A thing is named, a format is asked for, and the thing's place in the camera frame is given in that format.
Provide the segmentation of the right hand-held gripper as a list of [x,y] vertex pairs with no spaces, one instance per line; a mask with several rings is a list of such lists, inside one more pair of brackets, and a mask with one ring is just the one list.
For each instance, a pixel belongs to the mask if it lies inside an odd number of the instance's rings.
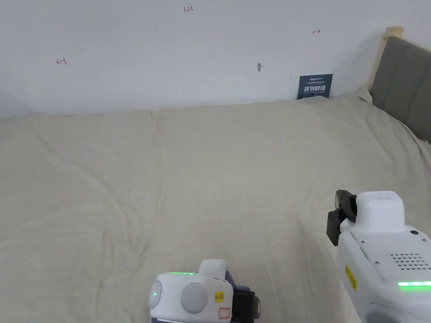
[[338,190],[326,234],[363,323],[431,321],[431,240],[406,224],[397,193]]

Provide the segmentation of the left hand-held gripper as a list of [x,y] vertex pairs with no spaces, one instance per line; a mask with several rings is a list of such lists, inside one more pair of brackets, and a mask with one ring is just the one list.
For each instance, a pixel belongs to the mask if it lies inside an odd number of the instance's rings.
[[205,259],[197,272],[157,276],[149,294],[152,323],[253,323],[260,300],[237,285],[222,259]]

